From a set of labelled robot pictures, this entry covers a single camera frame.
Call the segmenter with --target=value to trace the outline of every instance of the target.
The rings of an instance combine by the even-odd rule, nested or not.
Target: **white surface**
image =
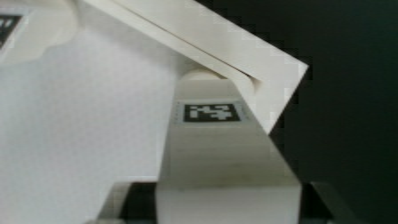
[[[82,9],[75,40],[0,68],[2,224],[85,223],[112,185],[156,179],[174,82],[201,67]]]
[[[156,210],[160,224],[299,223],[300,182],[226,79],[178,84]]]
[[[23,16],[0,51],[0,66],[41,57],[78,31],[75,0],[2,0],[0,14]]]
[[[233,80],[270,132],[307,65],[194,0],[85,1]]]

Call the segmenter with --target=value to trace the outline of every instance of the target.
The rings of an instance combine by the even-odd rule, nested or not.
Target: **black background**
[[[199,0],[309,65],[272,139],[370,223],[398,223],[398,1]]]

